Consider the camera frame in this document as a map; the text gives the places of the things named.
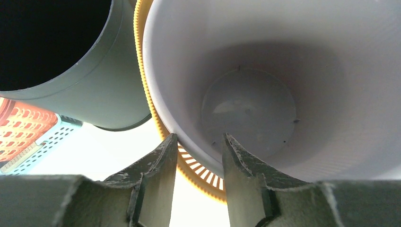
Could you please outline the blue plastic basket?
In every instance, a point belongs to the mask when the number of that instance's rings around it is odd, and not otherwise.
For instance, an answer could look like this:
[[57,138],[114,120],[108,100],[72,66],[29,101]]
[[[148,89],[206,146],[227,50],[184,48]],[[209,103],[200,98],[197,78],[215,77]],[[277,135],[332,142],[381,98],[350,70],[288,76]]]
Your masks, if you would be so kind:
[[1,175],[28,174],[83,125],[82,121],[64,115],[56,117],[57,123],[51,129],[0,168]]

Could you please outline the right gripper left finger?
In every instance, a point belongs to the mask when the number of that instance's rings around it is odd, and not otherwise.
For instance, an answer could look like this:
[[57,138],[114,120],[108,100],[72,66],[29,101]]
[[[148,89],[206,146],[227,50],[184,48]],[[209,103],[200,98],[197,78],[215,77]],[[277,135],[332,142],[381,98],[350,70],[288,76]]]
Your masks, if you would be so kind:
[[94,181],[83,175],[0,178],[3,227],[167,227],[178,155],[170,134],[132,165]]

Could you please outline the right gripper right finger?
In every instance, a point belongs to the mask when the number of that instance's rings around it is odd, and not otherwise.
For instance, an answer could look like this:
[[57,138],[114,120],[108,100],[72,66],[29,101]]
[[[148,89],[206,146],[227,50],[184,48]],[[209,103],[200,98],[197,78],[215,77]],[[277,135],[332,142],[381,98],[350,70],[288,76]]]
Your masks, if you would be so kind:
[[223,168],[233,227],[398,227],[399,180],[329,180],[289,176],[223,135]]

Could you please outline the pink plastic basket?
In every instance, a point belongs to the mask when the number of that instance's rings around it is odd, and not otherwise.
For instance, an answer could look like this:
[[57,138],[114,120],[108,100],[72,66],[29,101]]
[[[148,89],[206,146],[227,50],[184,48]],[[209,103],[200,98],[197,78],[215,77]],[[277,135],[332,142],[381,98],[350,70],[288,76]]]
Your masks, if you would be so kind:
[[44,135],[58,121],[54,112],[0,99],[0,161],[7,162]]

